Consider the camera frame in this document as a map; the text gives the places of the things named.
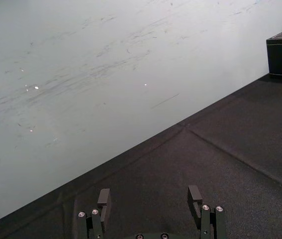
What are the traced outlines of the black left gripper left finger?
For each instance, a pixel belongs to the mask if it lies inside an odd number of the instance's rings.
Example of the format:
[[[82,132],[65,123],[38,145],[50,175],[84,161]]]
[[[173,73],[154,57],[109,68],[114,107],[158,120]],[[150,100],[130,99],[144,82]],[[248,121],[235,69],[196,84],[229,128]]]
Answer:
[[[78,238],[103,239],[111,211],[110,189],[101,189],[97,207],[90,212],[78,212]]]

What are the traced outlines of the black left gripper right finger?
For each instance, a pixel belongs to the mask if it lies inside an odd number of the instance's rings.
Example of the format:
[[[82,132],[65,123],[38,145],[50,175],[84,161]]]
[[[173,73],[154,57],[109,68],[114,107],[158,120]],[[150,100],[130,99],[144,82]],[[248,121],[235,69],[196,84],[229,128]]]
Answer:
[[[221,205],[211,207],[203,202],[196,185],[189,185],[187,202],[201,239],[225,239],[225,210]]]

